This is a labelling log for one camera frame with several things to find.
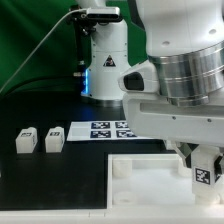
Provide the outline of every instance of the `printed marker sheet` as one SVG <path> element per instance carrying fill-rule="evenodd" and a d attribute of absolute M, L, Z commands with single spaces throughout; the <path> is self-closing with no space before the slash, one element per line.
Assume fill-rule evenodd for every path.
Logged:
<path fill-rule="evenodd" d="M 67 141 L 149 139 L 135 136 L 126 121 L 72 122 Z"/>

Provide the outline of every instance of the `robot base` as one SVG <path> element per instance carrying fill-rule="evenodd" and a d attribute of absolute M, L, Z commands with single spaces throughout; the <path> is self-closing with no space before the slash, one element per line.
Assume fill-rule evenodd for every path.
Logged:
<path fill-rule="evenodd" d="M 122 107 L 122 100 L 99 100 L 84 94 L 81 94 L 81 99 L 84 103 L 94 104 L 100 107 Z"/>

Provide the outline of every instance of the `warning label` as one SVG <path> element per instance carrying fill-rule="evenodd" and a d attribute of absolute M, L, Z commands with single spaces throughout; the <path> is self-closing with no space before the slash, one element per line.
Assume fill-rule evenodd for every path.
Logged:
<path fill-rule="evenodd" d="M 107 60 L 105 61 L 104 67 L 116 67 L 113 58 L 111 57 L 111 55 L 108 56 Z"/>

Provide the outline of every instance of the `small white cube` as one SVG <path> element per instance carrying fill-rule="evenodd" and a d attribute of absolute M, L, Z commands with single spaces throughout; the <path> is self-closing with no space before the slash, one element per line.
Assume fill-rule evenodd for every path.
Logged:
<path fill-rule="evenodd" d="M 32 153 L 37 144 L 37 129 L 22 129 L 16 138 L 16 150 L 18 154 Z"/>
<path fill-rule="evenodd" d="M 45 138 L 47 153 L 60 153 L 65 141 L 64 128 L 51 128 Z"/>

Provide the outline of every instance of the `white cable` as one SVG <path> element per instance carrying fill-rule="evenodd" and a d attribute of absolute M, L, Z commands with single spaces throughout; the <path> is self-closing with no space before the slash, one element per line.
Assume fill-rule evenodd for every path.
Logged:
<path fill-rule="evenodd" d="M 26 63 L 30 60 L 30 58 L 36 53 L 36 51 L 40 48 L 40 46 L 47 40 L 47 38 L 54 32 L 54 30 L 58 27 L 58 25 L 69 15 L 71 15 L 74 12 L 83 12 L 86 11 L 86 9 L 78 9 L 78 10 L 72 10 L 65 14 L 55 25 L 54 27 L 48 32 L 48 34 L 43 38 L 42 41 L 34 48 L 34 50 L 30 53 L 30 55 L 25 59 L 25 61 L 19 66 L 19 68 L 14 72 L 14 74 L 5 82 L 5 84 L 0 89 L 0 95 L 5 89 L 5 87 L 16 77 L 16 75 L 21 71 L 21 69 L 26 65 Z"/>

